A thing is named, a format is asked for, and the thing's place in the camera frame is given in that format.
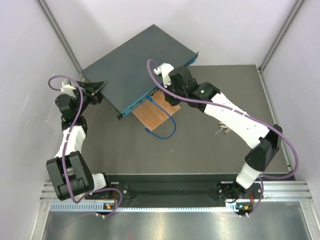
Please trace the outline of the dark blue network switch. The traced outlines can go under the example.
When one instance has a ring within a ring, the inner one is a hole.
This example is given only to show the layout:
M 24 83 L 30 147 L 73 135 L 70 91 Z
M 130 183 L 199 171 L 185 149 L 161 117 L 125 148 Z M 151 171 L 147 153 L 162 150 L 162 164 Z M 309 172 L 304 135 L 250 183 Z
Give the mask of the dark blue network switch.
M 149 59 L 157 66 L 168 63 L 177 68 L 188 67 L 197 58 L 197 52 L 153 24 L 81 73 L 88 82 L 107 81 L 101 94 L 116 109 L 118 119 L 122 119 L 158 88 L 148 73 Z

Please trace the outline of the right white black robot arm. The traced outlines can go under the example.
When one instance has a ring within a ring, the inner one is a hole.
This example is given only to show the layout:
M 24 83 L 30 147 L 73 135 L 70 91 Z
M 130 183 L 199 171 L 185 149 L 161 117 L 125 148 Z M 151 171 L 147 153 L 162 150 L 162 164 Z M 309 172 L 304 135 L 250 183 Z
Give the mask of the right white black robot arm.
M 193 101 L 188 103 L 190 107 L 219 120 L 250 147 L 245 163 L 228 191 L 231 198 L 245 198 L 249 195 L 254 181 L 266 170 L 279 151 L 281 139 L 278 134 L 261 123 L 241 116 L 241 109 L 217 87 L 209 82 L 198 84 L 190 70 L 184 66 L 174 68 L 171 64 L 164 63 L 155 69 L 154 73 L 162 76 L 164 88 L 171 92 L 165 94 L 165 100 L 171 106 L 181 102 L 173 95 L 192 99 Z

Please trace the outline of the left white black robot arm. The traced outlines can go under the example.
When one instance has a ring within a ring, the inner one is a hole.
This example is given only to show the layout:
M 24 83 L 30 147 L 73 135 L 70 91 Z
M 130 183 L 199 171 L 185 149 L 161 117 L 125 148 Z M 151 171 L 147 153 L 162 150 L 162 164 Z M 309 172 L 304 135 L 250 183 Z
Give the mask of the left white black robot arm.
M 92 174 L 82 156 L 83 142 L 87 136 L 88 125 L 83 116 L 89 105 L 100 104 L 103 100 L 101 90 L 106 80 L 96 82 L 71 81 L 63 77 L 60 95 L 55 105 L 61 113 L 62 142 L 54 158 L 46 162 L 46 169 L 57 198 L 61 201 L 71 199 L 75 203 L 79 196 L 97 192 L 102 198 L 109 198 L 114 191 L 104 173 Z

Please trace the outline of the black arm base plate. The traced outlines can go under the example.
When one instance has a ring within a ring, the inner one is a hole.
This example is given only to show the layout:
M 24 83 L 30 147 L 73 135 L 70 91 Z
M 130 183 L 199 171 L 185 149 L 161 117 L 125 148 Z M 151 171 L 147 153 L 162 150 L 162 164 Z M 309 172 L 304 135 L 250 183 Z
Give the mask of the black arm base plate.
M 93 193 L 87 200 L 122 200 L 121 207 L 221 207 L 235 200 L 252 202 L 262 194 L 259 182 L 241 198 L 228 193 L 235 174 L 110 174 L 114 190 Z

